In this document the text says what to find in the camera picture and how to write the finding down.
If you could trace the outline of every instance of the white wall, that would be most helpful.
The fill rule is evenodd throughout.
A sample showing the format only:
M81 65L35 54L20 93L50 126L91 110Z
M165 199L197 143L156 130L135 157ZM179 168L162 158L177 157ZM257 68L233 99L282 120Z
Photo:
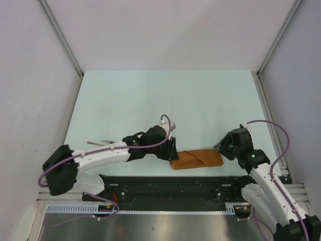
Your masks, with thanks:
M34 203L80 79L35 0L0 1L0 236Z
M263 72L273 117L289 132L286 155L321 216L321 1L306 0Z
M48 0L85 70L256 71L294 0Z

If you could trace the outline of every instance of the light blue table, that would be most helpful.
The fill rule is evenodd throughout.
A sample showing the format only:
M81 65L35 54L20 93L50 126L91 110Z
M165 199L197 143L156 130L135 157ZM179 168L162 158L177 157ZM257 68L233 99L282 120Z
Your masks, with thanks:
M165 113L176 123L177 150L212 148L244 121L264 119L249 70L87 71L65 143L120 141L147 131ZM254 148L276 159L266 124L251 124ZM114 176L241 176L236 160L220 167L173 170L169 162L147 155L129 163L88 171Z

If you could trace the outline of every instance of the orange cloth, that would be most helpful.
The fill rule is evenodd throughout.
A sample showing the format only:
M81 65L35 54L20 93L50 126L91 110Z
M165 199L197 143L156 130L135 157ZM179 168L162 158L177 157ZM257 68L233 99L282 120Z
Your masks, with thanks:
M202 149L178 152L179 160L171 161L171 166L178 169L197 167L216 167L223 164L221 154L215 149Z

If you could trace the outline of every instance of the metal floor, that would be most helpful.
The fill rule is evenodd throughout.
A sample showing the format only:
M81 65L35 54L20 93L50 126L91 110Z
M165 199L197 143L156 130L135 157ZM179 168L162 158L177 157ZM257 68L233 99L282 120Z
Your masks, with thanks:
M238 222L230 215L120 214L101 221L85 217L50 227L78 215L47 213L39 241L261 240L253 231L253 221Z

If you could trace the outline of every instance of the table surface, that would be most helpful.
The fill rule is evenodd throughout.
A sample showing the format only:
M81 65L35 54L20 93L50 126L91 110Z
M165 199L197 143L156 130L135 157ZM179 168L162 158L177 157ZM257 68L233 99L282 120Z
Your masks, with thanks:
M255 222L230 215L118 214L96 221L90 216L50 227L83 214L47 213L40 241L260 241ZM268 240L269 231L261 227Z
M71 149L95 148L86 142L120 141L158 125L165 113L175 122L177 150L212 148L243 122L265 119L249 70L86 71L65 143ZM254 148L276 159L267 124L251 124ZM237 160L220 167L174 170L168 161L141 160L87 171L109 176L242 176Z

